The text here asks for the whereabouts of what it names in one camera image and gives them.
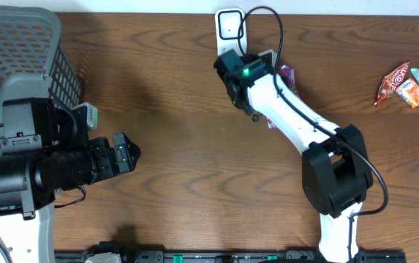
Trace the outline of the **red purple snack bag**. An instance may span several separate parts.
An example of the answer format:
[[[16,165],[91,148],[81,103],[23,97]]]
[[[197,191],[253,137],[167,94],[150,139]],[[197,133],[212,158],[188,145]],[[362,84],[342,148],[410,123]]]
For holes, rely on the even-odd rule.
[[[283,65],[280,67],[280,69],[278,70],[278,74],[281,76],[282,81],[284,82],[284,84],[296,95],[299,96],[298,94],[298,90],[296,88],[296,84],[295,84],[295,72],[294,69],[287,66],[287,65]]]

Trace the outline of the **brown orange snack packet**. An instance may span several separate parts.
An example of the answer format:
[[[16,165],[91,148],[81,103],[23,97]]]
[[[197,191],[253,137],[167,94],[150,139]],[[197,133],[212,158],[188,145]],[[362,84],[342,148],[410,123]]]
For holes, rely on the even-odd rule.
[[[394,69],[391,73],[384,76],[377,92],[377,98],[374,107],[389,98],[395,90],[406,80],[410,61],[403,63]]]

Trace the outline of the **orange white snack packet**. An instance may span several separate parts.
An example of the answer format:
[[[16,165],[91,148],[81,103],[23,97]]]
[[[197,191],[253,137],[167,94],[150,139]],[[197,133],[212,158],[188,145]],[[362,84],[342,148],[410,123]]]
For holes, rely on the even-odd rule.
[[[419,106],[419,85],[413,79],[405,80],[397,89],[396,93],[411,108]]]

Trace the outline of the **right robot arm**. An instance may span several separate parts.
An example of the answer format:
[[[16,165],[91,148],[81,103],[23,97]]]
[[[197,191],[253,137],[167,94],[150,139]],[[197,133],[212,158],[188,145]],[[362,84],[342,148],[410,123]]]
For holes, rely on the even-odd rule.
[[[273,52],[244,59],[235,50],[219,54],[214,69],[235,107],[271,121],[301,155],[302,188],[320,214],[319,251],[328,262],[349,262],[358,253],[357,224],[373,185],[361,132],[340,128],[309,108],[274,72]]]

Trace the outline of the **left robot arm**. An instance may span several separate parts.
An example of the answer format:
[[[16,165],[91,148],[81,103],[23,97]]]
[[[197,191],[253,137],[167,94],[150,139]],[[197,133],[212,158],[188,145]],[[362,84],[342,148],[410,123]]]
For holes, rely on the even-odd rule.
[[[0,262],[55,262],[56,191],[132,172],[141,150],[123,132],[89,139],[88,106],[11,99],[0,128]]]

